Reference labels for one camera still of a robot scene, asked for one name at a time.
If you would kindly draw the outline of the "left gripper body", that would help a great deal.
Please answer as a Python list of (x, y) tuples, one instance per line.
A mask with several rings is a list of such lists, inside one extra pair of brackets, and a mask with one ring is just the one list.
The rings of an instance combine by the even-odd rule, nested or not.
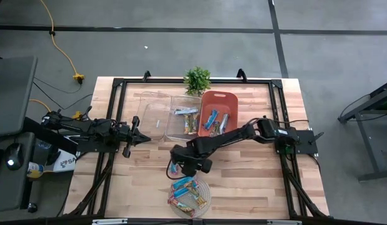
[(126, 146), (123, 149), (122, 155), (125, 158), (129, 158), (131, 155), (131, 146), (136, 145), (137, 141), (137, 131), (139, 126), (139, 118), (137, 116), (133, 117), (132, 126), (128, 125), (126, 122), (120, 122), (118, 124), (118, 139), (121, 142), (125, 142)]

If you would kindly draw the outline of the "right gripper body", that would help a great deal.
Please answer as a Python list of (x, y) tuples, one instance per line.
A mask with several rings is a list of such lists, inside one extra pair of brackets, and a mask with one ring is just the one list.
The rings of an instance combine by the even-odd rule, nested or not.
[(185, 176), (193, 177), (198, 171), (209, 173), (213, 165), (212, 160), (208, 159), (213, 152), (197, 152), (194, 146), (182, 147), (175, 145), (171, 150), (171, 162), (179, 164), (182, 167), (181, 172)]

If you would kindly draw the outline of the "yellow blue granola bar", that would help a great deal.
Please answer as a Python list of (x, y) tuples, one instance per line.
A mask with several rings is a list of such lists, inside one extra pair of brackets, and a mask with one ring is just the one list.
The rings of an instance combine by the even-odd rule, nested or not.
[(189, 181), (185, 185), (185, 188), (193, 196), (196, 201), (196, 204), (200, 209), (204, 208), (207, 205), (207, 201), (199, 193), (198, 184), (196, 181)]

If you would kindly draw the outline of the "snack bars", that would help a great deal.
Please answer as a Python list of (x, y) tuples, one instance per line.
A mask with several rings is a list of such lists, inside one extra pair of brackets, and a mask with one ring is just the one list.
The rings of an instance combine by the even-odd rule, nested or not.
[(194, 114), (199, 111), (198, 108), (192, 107), (192, 108), (186, 108), (186, 109), (176, 109), (174, 111), (175, 115), (183, 115), (183, 114)]

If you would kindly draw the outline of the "red green granola bar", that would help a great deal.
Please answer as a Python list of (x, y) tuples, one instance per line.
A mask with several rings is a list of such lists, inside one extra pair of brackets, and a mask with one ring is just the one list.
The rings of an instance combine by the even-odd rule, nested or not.
[(180, 211), (182, 211), (183, 213), (185, 213), (186, 215), (188, 215), (191, 218), (194, 216), (194, 209), (179, 202), (174, 196), (171, 196), (168, 199), (168, 204), (176, 207), (177, 209), (179, 209)]

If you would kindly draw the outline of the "clear plastic bin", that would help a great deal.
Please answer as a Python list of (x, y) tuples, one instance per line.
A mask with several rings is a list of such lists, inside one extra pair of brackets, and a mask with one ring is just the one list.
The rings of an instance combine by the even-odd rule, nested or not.
[(189, 141), (195, 138), (198, 134), (191, 132), (191, 115), (190, 115), (190, 132), (189, 134), (184, 134), (184, 114), (175, 115), (174, 111), (176, 109), (186, 109), (186, 108), (198, 108), (200, 113), (201, 110), (201, 98), (192, 97), (186, 95), (173, 96), (171, 101), (171, 109), (169, 112), (168, 125), (166, 128), (165, 135), (175, 141)]
[(153, 141), (164, 137), (171, 108), (171, 96), (158, 92), (145, 91), (140, 94), (137, 111), (139, 130)]

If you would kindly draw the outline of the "orange plastic bin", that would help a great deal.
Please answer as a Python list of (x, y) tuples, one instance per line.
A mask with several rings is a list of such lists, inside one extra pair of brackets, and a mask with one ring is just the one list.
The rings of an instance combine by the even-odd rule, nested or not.
[(218, 112), (216, 121), (221, 122), (224, 114), (229, 115), (226, 132), (238, 128), (238, 98), (235, 94), (222, 91), (206, 91), (201, 100), (198, 136), (209, 136), (211, 128), (205, 129), (204, 124), (208, 121), (213, 109)]

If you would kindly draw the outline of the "white printed bag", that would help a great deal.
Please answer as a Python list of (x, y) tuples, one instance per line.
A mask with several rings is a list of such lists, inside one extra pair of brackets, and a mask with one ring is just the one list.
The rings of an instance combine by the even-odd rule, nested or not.
[(53, 164), (54, 173), (74, 171), (76, 165), (76, 156), (60, 149), (59, 157)]

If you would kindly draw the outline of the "small green potted plant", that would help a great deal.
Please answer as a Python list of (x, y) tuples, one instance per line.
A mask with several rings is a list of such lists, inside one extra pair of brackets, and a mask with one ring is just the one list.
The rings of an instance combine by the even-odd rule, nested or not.
[(202, 96), (203, 93), (210, 89), (211, 73), (207, 69), (195, 66), (184, 75), (186, 94), (190, 96)]

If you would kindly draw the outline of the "yellow labelled bottle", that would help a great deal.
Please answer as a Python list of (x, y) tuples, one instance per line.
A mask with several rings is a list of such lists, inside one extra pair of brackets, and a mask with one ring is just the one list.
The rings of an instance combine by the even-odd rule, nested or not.
[(29, 162), (27, 177), (32, 179), (40, 178), (43, 175), (44, 166), (35, 162)]

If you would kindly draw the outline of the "black computer mouse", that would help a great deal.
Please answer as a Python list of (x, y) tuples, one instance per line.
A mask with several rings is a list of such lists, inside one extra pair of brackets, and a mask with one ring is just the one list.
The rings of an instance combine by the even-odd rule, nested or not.
[(4, 157), (9, 170), (15, 171), (20, 169), (24, 163), (23, 145), (18, 142), (10, 144), (6, 148)]

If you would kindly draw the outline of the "grey desk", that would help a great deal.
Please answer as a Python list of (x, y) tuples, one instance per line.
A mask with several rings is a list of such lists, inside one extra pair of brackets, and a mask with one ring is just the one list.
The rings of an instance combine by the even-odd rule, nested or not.
[[(24, 194), (35, 137), (23, 127), (37, 62), (34, 56), (0, 59), (0, 212), (26, 208), (29, 202)], [(24, 163), (15, 171), (4, 157), (12, 143), (23, 145)]]

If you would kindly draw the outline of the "black metal stand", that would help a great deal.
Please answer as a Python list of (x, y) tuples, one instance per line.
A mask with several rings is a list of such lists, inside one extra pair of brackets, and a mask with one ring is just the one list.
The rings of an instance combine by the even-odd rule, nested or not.
[(387, 164), (383, 151), (372, 146), (372, 137), (367, 134), (364, 122), (375, 121), (387, 116), (387, 82), (374, 91), (348, 104), (338, 116), (341, 124), (355, 122), (371, 161), (373, 172), (358, 178), (359, 182), (387, 178)]

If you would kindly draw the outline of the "silver bracket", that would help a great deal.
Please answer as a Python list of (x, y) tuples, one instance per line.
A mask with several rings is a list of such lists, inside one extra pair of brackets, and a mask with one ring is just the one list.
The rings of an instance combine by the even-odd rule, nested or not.
[(301, 221), (294, 220), (267, 220), (267, 225), (303, 225)]
[(118, 218), (118, 219), (94, 219), (91, 225), (123, 225), (127, 224), (128, 219)]

